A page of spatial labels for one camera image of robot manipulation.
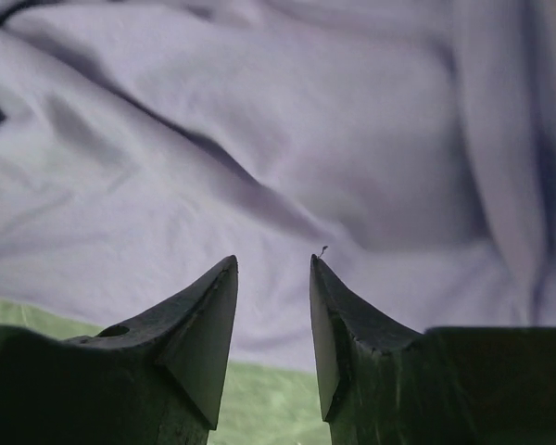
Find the purple t shirt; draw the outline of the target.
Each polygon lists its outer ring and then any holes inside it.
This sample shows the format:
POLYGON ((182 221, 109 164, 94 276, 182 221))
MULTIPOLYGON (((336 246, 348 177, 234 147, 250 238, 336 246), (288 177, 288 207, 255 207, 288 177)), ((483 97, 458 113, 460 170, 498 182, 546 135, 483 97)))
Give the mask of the purple t shirt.
POLYGON ((310 369, 309 261, 401 323, 556 325, 552 1, 0 1, 0 298, 110 325, 239 264, 310 369))

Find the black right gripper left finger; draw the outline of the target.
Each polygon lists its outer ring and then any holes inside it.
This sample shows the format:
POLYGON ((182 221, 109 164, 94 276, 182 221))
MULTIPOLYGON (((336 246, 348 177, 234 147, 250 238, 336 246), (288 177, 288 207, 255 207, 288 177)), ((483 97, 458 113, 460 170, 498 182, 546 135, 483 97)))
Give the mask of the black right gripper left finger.
POLYGON ((204 444, 219 421, 237 260, 94 337, 0 324, 0 444, 204 444))

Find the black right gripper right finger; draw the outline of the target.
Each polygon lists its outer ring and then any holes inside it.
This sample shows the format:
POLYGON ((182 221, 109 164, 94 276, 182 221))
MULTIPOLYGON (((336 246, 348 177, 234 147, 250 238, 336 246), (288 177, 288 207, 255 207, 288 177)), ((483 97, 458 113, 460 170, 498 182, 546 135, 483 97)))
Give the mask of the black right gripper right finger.
POLYGON ((334 444, 556 444, 556 328, 417 333, 318 258, 310 316, 334 444))

